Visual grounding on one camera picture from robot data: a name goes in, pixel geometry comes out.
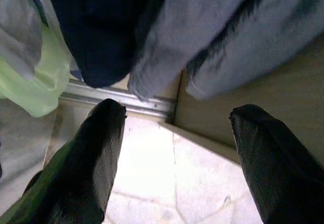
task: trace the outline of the light green fabric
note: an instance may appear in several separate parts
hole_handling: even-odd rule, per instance
[[[71,55],[46,26],[43,26],[42,39],[42,56],[33,79],[24,79],[0,57],[0,98],[3,95],[10,99],[33,117],[56,109],[69,81]]]

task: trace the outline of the metal door threshold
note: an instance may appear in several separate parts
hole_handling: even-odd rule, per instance
[[[152,98],[147,102],[142,102],[135,95],[129,93],[129,91],[111,87],[92,88],[76,80],[70,80],[60,98],[91,105],[96,105],[102,100],[110,98],[125,105],[130,112],[155,116],[167,121],[173,119],[176,103],[174,100],[162,98]]]

